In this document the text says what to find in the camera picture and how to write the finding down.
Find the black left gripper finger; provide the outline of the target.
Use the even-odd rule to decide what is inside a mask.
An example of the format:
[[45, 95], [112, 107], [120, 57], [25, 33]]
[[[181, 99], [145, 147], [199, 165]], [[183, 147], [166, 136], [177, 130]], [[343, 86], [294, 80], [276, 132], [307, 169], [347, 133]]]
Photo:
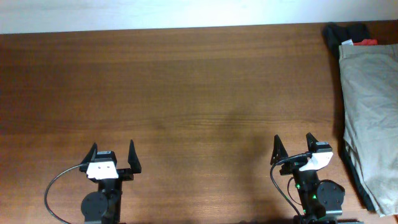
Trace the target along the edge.
[[139, 158], [136, 154], [136, 149], [134, 146], [134, 141], [131, 139], [129, 144], [129, 154], [127, 162], [130, 165], [133, 174], [140, 174], [142, 172], [142, 166], [139, 162]]
[[92, 147], [88, 151], [87, 155], [81, 161], [81, 164], [87, 164], [87, 163], [93, 161], [96, 157], [97, 152], [98, 152], [98, 146], [97, 146], [97, 143], [94, 142]]

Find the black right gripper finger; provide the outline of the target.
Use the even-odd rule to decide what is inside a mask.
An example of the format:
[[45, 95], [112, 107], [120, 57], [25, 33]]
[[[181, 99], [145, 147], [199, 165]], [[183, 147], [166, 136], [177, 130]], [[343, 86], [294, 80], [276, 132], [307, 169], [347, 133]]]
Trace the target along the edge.
[[284, 145], [282, 144], [282, 141], [279, 137], [278, 134], [274, 136], [274, 146], [273, 146], [273, 152], [271, 155], [271, 161], [270, 165], [275, 165], [278, 162], [288, 158], [287, 151], [285, 150]]
[[306, 140], [307, 140], [308, 151], [309, 152], [317, 152], [318, 151], [318, 146], [317, 146], [318, 140], [312, 135], [312, 133], [306, 134]]

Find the khaki shorts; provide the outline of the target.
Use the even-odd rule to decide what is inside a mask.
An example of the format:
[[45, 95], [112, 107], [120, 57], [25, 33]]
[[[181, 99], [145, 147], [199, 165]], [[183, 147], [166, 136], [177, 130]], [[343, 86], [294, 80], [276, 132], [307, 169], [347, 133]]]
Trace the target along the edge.
[[340, 46], [345, 150], [376, 213], [397, 214], [397, 45]]

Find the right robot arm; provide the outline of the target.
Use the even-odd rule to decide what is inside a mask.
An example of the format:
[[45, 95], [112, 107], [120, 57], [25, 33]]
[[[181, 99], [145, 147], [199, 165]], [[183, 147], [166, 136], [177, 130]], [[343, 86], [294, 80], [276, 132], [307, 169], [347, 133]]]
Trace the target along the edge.
[[[308, 151], [289, 156], [278, 135], [274, 136], [271, 156], [270, 178], [278, 192], [295, 210], [293, 222], [337, 223], [342, 215], [345, 189], [332, 180], [321, 180], [317, 172], [325, 168], [333, 157], [333, 149], [328, 142], [318, 141], [311, 133], [306, 134]], [[289, 175], [295, 182], [302, 212], [294, 205], [276, 183], [273, 172], [280, 167], [280, 175]]]

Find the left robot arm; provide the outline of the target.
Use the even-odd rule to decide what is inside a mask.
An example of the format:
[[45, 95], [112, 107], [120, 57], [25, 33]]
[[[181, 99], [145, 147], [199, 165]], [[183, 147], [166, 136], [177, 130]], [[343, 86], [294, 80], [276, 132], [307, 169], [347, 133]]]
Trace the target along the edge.
[[135, 174], [142, 172], [136, 154], [134, 141], [130, 140], [127, 157], [128, 168], [117, 168], [117, 158], [113, 151], [99, 151], [96, 143], [81, 161], [80, 172], [98, 185], [81, 202], [81, 212], [85, 223], [115, 224], [121, 220], [121, 200], [123, 182], [134, 180]]

